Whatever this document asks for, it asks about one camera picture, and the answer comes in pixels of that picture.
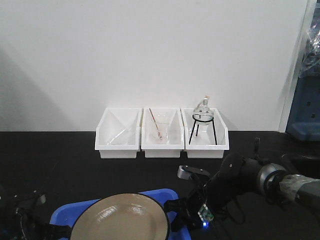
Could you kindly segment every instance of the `metal ring stand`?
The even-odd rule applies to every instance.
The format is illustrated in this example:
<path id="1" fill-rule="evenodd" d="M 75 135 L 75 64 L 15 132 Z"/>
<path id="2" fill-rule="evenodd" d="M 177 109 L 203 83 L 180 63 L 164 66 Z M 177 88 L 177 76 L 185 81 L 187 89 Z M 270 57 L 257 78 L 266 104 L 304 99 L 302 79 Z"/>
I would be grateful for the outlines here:
<path id="1" fill-rule="evenodd" d="M 192 118 L 194 119 L 194 123 L 193 123 L 192 131 L 191 131 L 191 135 L 190 135 L 190 139 L 189 139 L 189 144 L 191 143 L 192 135 L 194 134 L 194 130 L 195 130 L 195 126 L 196 126 L 197 122 L 200 122 L 200 123 L 210 123 L 210 122 L 212 122 L 214 142 L 215 142 L 215 145 L 217 145 L 217 136 L 216 136 L 216 128 L 215 128 L 214 117 L 212 117 L 212 119 L 209 120 L 209 121 L 201 121 L 201 120 L 195 119 L 195 117 L 193 115 L 192 115 Z M 196 127 L 196 133 L 195 133 L 196 136 L 198 136 L 198 130 L 199 130 L 199 124 Z"/>

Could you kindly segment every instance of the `white plastic bin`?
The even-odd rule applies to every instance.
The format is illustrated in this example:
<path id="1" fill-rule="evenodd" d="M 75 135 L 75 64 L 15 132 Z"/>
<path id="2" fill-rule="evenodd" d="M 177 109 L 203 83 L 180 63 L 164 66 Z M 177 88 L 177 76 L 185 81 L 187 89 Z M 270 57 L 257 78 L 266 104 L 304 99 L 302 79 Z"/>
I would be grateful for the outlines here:
<path id="1" fill-rule="evenodd" d="M 184 127 L 179 108 L 143 109 L 141 149 L 146 158 L 179 158 L 185 148 Z"/>
<path id="2" fill-rule="evenodd" d="M 96 128 L 102 159 L 134 159 L 140 151 L 141 108 L 106 108 Z"/>
<path id="3" fill-rule="evenodd" d="M 217 145 L 215 144 L 212 122 L 208 125 L 199 125 L 198 136 L 196 136 L 196 124 L 191 143 L 189 144 L 189 138 L 195 121 L 192 118 L 194 108 L 181 109 L 184 124 L 185 150 L 190 159 L 221 159 L 224 156 L 224 151 L 229 150 L 228 128 L 218 110 L 216 108 L 210 109 L 213 111 Z"/>

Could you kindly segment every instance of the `black table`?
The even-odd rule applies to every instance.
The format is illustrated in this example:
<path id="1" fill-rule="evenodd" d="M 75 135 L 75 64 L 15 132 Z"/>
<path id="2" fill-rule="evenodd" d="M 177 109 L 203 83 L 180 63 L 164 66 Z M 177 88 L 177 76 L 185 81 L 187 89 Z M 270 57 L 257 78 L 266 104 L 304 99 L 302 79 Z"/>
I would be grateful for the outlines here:
<path id="1" fill-rule="evenodd" d="M 320 156 L 319 142 L 299 142 L 285 133 L 265 131 L 230 131 L 230 151 L 252 157 L 255 137 L 261 138 L 260 156 L 275 163 L 281 163 L 284 154 Z M 136 159 L 100 159 L 94 142 L 94 132 L 0 132 L 0 183 L 11 196 L 44 191 L 47 202 L 38 207 L 37 214 L 49 222 L 62 205 L 118 193 L 169 188 L 186 196 L 192 183 L 177 178 L 179 165 L 215 173 L 222 162 L 188 159 L 185 152 L 176 159 L 145 158 L 143 152 L 138 152 Z M 246 222 L 223 222 L 232 239 L 320 239 L 316 218 L 298 205 L 289 204 L 283 211 L 254 193 L 238 200 Z M 233 203 L 229 209 L 235 217 L 239 215 Z M 210 229 L 190 234 L 193 240 L 214 239 Z"/>

